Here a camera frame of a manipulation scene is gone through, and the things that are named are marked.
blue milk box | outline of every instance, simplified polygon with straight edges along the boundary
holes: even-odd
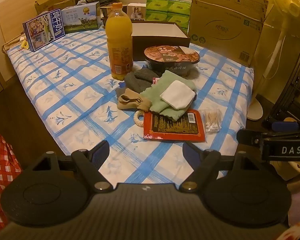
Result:
[[[67,7],[61,16],[66,33],[97,30],[101,26],[99,2]]]
[[[66,35],[60,9],[41,14],[23,23],[23,29],[32,52]]]

wooden headboard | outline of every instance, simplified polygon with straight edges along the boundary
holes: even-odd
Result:
[[[6,42],[20,35],[22,23],[37,16],[36,0],[5,0],[0,3],[0,27]]]

open box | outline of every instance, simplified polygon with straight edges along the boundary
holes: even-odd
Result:
[[[190,37],[172,22],[132,21],[133,61],[145,61],[144,51],[151,46],[189,47]]]

beige cloth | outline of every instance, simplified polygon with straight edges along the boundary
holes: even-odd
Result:
[[[145,112],[149,111],[151,101],[145,97],[141,97],[140,94],[127,88],[124,94],[118,97],[118,109],[137,108]]]

braided ring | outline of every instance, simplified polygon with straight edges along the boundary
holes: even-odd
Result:
[[[143,110],[138,110],[135,112],[134,116],[133,116],[133,120],[135,122],[135,124],[139,127],[143,127],[143,120],[139,120],[139,116],[144,116],[145,111]]]

